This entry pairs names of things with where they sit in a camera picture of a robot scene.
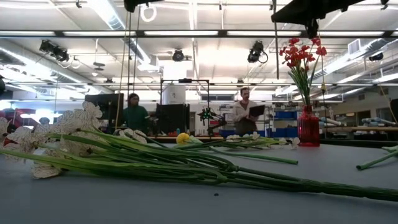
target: ceiling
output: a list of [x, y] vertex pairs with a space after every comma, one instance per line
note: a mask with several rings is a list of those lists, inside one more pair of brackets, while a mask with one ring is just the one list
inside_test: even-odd
[[[219, 9], [219, 0], [197, 1], [197, 6], [190, 6], [195, 1], [162, 1], [154, 4], [157, 15], [153, 21], [145, 22], [136, 11], [131, 14], [131, 30], [190, 30], [190, 29], [233, 29], [233, 30], [270, 30], [274, 28], [271, 22], [272, 11], [269, 2], [264, 0], [223, 0], [223, 10]], [[280, 9], [288, 0], [278, 0]], [[0, 30], [110, 30], [97, 11], [93, 10], [87, 1], [80, 1], [82, 8], [75, 6], [72, 0], [31, 0], [31, 1], [1, 1], [0, 2]], [[116, 12], [126, 27], [126, 10], [123, 1], [115, 0]], [[321, 30], [391, 30], [398, 28], [398, 0], [390, 0], [390, 9], [380, 10], [380, 1], [364, 1], [360, 5], [351, 7], [347, 12], [331, 12], [320, 21]], [[145, 11], [150, 17], [152, 12]], [[294, 24], [278, 24], [278, 29], [304, 30]], [[84, 80], [103, 83], [107, 78], [120, 82], [159, 82], [161, 72], [146, 72], [136, 69], [134, 60], [128, 60], [128, 49], [121, 39], [99, 39], [96, 52], [96, 39], [67, 39], [54, 38], [51, 42], [68, 49], [71, 56], [76, 57], [81, 65], [79, 68], [68, 67], [69, 72]], [[261, 40], [268, 52], [269, 59], [264, 65], [248, 63], [249, 49], [255, 41]], [[7, 39], [26, 51], [33, 52], [56, 62], [52, 57], [43, 55], [39, 51], [42, 39], [14, 38]], [[324, 58], [325, 65], [338, 58], [347, 51], [348, 43], [354, 39], [322, 39], [322, 44], [328, 49]], [[156, 55], [160, 64], [169, 64], [171, 54], [175, 49], [182, 49], [185, 55], [193, 56], [195, 47], [195, 61], [198, 69], [197, 78], [209, 79], [215, 83], [236, 82], [243, 78], [250, 83], [292, 82], [287, 72], [289, 68], [282, 65], [283, 57], [279, 57], [279, 80], [276, 75], [276, 49], [274, 39], [255, 38], [150, 38], [138, 39], [138, 45], [147, 55]], [[287, 39], [279, 39], [279, 46], [285, 45]], [[395, 56], [395, 45], [386, 49], [386, 60]], [[104, 71], [94, 77], [94, 62], [106, 64]], [[192, 62], [188, 68], [187, 77], [194, 78]], [[378, 66], [381, 62], [369, 62], [367, 66]], [[357, 60], [342, 69], [335, 71], [349, 77], [365, 70], [364, 60]], [[118, 90], [118, 86], [106, 86], [111, 91]], [[136, 86], [137, 90], [155, 90], [159, 87]], [[234, 90], [235, 86], [213, 86], [212, 89]], [[276, 86], [262, 86], [257, 90], [275, 90]]]

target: glass vase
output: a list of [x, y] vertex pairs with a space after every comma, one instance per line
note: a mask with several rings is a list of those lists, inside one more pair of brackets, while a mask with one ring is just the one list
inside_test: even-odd
[[319, 147], [319, 118], [312, 113], [312, 105], [303, 107], [303, 113], [297, 118], [299, 146]]

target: dark hair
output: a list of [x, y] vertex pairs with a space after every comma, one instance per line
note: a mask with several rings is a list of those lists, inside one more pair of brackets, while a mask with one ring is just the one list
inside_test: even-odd
[[250, 90], [248, 87], [243, 87], [242, 89], [241, 89], [241, 95], [242, 95], [242, 93], [243, 93], [243, 91], [244, 90]]
[[139, 96], [137, 95], [137, 94], [135, 94], [135, 93], [131, 93], [130, 95], [129, 95], [129, 97], [127, 98], [127, 104], [130, 106], [130, 100], [131, 100], [131, 98], [133, 98], [133, 97], [137, 97], [138, 98], [138, 101], [139, 101]]

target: white ceiling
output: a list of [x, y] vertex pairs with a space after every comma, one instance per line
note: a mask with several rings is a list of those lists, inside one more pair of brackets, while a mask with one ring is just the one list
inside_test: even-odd
[[[80, 1], [82, 9], [68, 7], [60, 9], [10, 9], [0, 7], [0, 30], [109, 30], [105, 22], [86, 5], [86, 1]], [[189, 30], [190, 21], [188, 13], [189, 1], [164, 1], [157, 2], [157, 16], [152, 22], [139, 21], [137, 12], [132, 14], [131, 29], [142, 30]], [[271, 22], [272, 11], [268, 5], [259, 6], [268, 1], [265, 0], [224, 0], [223, 13], [224, 29], [273, 29]], [[287, 4], [288, 0], [279, 0], [278, 4]], [[118, 14], [125, 20], [126, 10], [122, 7], [123, 1], [115, 1], [118, 7]], [[221, 11], [218, 9], [219, 0], [198, 1], [197, 29], [221, 29]], [[390, 0], [390, 5], [398, 4], [398, 0]], [[72, 0], [32, 0], [32, 1], [0, 1], [0, 6], [21, 6], [21, 7], [51, 7], [74, 5]], [[342, 13], [332, 12], [320, 22], [322, 30], [383, 30], [398, 28], [398, 11], [380, 11], [372, 8], [372, 4], [380, 4], [379, 0], [364, 1], [361, 5], [362, 11], [347, 11]], [[283, 24], [278, 24], [278, 29], [283, 28]], [[288, 24], [285, 29], [300, 29], [303, 27]], [[275, 68], [276, 57], [275, 47], [272, 39], [262, 39], [264, 46], [269, 46], [269, 61], [262, 67], [247, 62], [249, 49], [253, 43], [259, 39], [196, 39], [198, 46], [198, 71], [199, 77], [210, 79], [213, 82], [235, 82], [238, 78], [249, 77], [249, 82], [291, 82], [287, 72], [289, 69], [285, 65], [280, 65], [280, 80], [276, 80]], [[40, 39], [10, 39], [10, 41], [42, 55], [39, 52]], [[127, 77], [127, 55], [123, 57], [126, 45], [119, 39], [100, 39], [97, 62], [105, 63], [105, 71], [97, 77], [92, 76], [95, 61], [95, 40], [94, 39], [52, 39], [52, 42], [61, 47], [67, 48], [70, 55], [75, 55], [82, 66], [78, 69], [69, 68], [71, 71], [89, 78], [94, 82], [103, 82], [106, 78], [113, 78], [118, 82], [121, 76], [122, 62], [124, 59], [123, 76]], [[279, 45], [286, 43], [287, 39], [280, 39]], [[325, 60], [337, 57], [347, 49], [347, 44], [353, 39], [323, 39], [323, 45], [328, 49], [328, 56]], [[191, 38], [186, 39], [139, 39], [138, 44], [147, 55], [159, 55], [164, 58], [174, 49], [182, 49], [185, 55], [192, 55]], [[347, 76], [353, 75], [358, 70], [363, 70], [363, 63], [358, 62], [355, 66], [345, 70]], [[131, 64], [130, 76], [134, 74], [134, 63]], [[137, 82], [159, 81], [158, 73], [140, 72], [136, 70]]]

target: flower bouquet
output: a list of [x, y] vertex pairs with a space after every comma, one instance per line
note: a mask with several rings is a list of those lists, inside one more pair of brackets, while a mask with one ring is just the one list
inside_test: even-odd
[[[283, 64], [290, 68], [289, 75], [292, 77], [296, 84], [298, 91], [301, 94], [304, 107], [302, 115], [297, 119], [298, 126], [298, 137], [300, 138], [301, 146], [319, 146], [319, 119], [312, 113], [312, 105], [310, 102], [310, 91], [315, 69], [320, 57], [327, 54], [326, 48], [321, 46], [321, 40], [319, 38], [312, 39], [311, 47], [308, 45], [297, 46], [300, 42], [299, 38], [293, 38], [289, 40], [289, 46], [284, 47], [279, 51], [279, 55], [285, 55], [285, 61]], [[317, 47], [316, 54], [318, 55], [315, 59], [311, 51], [314, 47]], [[312, 69], [311, 75], [308, 75], [310, 71], [310, 62], [315, 61], [315, 65]]]
[[[47, 177], [63, 170], [73, 170], [107, 177], [203, 185], [235, 183], [268, 190], [398, 202], [398, 190], [318, 182], [248, 169], [224, 157], [190, 150], [189, 147], [167, 147], [158, 142], [147, 144], [144, 141], [147, 138], [136, 131], [123, 131], [119, 136], [104, 134], [98, 130], [96, 120], [100, 117], [99, 108], [87, 102], [83, 107], [83, 110], [65, 113], [57, 124], [49, 126], [46, 131], [20, 128], [8, 136], [16, 142], [13, 147], [7, 144], [0, 153], [33, 160], [35, 166], [41, 166], [36, 168], [37, 174]], [[45, 149], [44, 155], [31, 154], [37, 147]]]

